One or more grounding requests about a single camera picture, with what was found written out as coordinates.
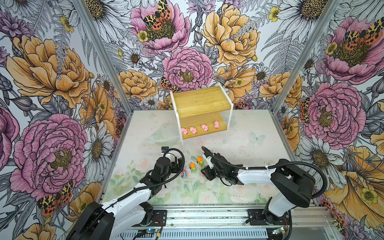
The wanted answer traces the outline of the pink pig toy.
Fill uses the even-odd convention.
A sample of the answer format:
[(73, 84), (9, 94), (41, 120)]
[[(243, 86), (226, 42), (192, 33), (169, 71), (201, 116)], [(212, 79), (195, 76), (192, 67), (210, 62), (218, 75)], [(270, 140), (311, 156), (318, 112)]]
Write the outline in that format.
[(196, 134), (198, 131), (195, 127), (190, 127), (190, 131), (193, 133), (193, 134)]
[(218, 121), (214, 122), (214, 128), (219, 129), (220, 128), (220, 123)]
[(207, 132), (207, 131), (209, 130), (209, 127), (208, 127), (207, 125), (205, 125), (205, 124), (202, 124), (202, 125), (201, 125), (201, 128), (202, 128), (202, 130), (205, 131), (205, 132)]
[(181, 132), (183, 135), (187, 135), (188, 134), (188, 130), (185, 129), (185, 128), (181, 128)]

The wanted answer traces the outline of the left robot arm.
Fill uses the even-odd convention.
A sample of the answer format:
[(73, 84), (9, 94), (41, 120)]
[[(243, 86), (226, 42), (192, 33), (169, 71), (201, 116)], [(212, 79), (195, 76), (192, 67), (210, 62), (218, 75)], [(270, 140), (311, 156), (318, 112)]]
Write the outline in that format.
[(153, 207), (148, 203), (167, 183), (184, 170), (185, 157), (164, 153), (154, 169), (122, 196), (99, 204), (94, 201), (67, 235), (67, 240), (111, 240), (129, 227), (147, 225), (152, 219)]

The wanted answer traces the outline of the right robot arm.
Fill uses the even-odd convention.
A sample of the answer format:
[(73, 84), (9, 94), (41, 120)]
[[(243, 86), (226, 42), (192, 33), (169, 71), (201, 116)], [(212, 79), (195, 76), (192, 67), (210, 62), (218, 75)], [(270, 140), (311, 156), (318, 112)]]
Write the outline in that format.
[(264, 184), (277, 188), (278, 194), (268, 200), (261, 213), (249, 215), (251, 223), (258, 221), (262, 224), (281, 225), (290, 210), (310, 206), (315, 179), (295, 162), (280, 159), (273, 166), (247, 168), (243, 165), (232, 165), (220, 154), (212, 153), (204, 153), (203, 160), (208, 165), (201, 172), (209, 181), (219, 178), (228, 186)]

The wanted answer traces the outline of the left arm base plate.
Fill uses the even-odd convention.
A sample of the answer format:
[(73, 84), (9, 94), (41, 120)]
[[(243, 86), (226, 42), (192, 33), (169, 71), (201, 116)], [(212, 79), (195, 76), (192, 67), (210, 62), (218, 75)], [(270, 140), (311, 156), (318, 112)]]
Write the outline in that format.
[(153, 210), (152, 215), (145, 215), (144, 220), (134, 227), (165, 227), (167, 222), (167, 210)]

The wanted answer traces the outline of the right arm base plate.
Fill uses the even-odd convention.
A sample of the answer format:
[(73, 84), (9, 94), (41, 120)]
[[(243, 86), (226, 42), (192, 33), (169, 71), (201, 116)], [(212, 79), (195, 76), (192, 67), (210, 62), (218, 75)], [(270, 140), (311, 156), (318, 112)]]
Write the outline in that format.
[(285, 213), (282, 217), (277, 217), (268, 210), (249, 209), (247, 210), (247, 214), (248, 219), (245, 223), (250, 224), (251, 226), (288, 226), (291, 223), (291, 218), (288, 213)]

